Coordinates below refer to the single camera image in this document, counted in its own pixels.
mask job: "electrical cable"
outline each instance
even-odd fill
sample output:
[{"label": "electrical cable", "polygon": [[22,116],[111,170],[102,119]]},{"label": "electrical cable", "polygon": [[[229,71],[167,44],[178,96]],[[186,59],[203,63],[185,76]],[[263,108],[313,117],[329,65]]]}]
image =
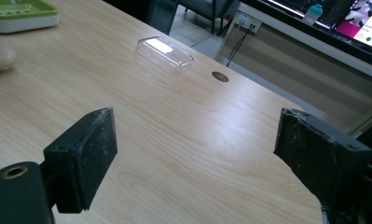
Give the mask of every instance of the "electrical cable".
[{"label": "electrical cable", "polygon": [[232,59],[235,57],[235,54],[238,52],[238,49],[241,47],[241,44],[243,43],[243,40],[246,38],[246,36],[250,33],[250,31],[254,28],[255,26],[253,24],[250,25],[249,29],[247,29],[247,32],[243,35],[243,37],[238,41],[238,43],[235,45],[235,47],[232,49],[228,56],[228,62],[227,62],[227,67],[231,63]]}]

